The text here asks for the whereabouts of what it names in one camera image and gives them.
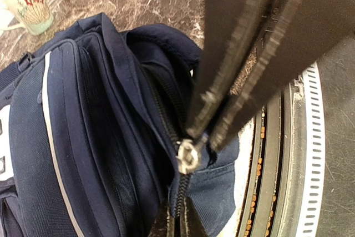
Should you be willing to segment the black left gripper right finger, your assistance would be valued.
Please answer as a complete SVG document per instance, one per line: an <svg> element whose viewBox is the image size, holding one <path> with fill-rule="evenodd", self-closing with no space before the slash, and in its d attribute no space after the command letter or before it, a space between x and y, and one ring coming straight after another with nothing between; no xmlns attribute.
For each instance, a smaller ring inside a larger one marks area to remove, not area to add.
<svg viewBox="0 0 355 237"><path fill-rule="evenodd" d="M207 233L191 200L184 200L179 216L179 236L203 237Z"/></svg>

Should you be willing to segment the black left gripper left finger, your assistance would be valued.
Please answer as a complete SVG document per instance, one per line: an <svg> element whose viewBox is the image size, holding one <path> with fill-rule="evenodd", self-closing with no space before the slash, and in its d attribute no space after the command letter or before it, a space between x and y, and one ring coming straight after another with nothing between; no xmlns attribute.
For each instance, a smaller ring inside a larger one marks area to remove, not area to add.
<svg viewBox="0 0 355 237"><path fill-rule="evenodd" d="M169 204L166 206L166 237L176 237L178 230L176 229L176 219L171 215Z"/></svg>

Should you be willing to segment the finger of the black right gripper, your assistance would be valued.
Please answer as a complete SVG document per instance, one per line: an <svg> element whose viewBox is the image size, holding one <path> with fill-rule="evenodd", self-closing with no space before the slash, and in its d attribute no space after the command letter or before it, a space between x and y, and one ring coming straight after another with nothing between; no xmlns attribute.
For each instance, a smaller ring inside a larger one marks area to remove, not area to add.
<svg viewBox="0 0 355 237"><path fill-rule="evenodd" d="M186 121L198 138L215 116L250 50L270 0L205 0L204 49Z"/></svg>
<svg viewBox="0 0 355 237"><path fill-rule="evenodd" d="M281 13L239 95L209 136L222 150L284 85L354 31L354 0L281 0Z"/></svg>

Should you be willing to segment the navy blue student backpack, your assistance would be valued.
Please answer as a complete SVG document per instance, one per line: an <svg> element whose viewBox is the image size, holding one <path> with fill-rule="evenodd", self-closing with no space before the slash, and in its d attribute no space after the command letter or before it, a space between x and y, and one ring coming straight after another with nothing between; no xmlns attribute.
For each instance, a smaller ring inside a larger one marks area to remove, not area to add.
<svg viewBox="0 0 355 237"><path fill-rule="evenodd" d="M2 236L166 236L191 200L234 234L239 143L190 175L178 150L201 49L164 24L118 32L100 13L1 72Z"/></svg>

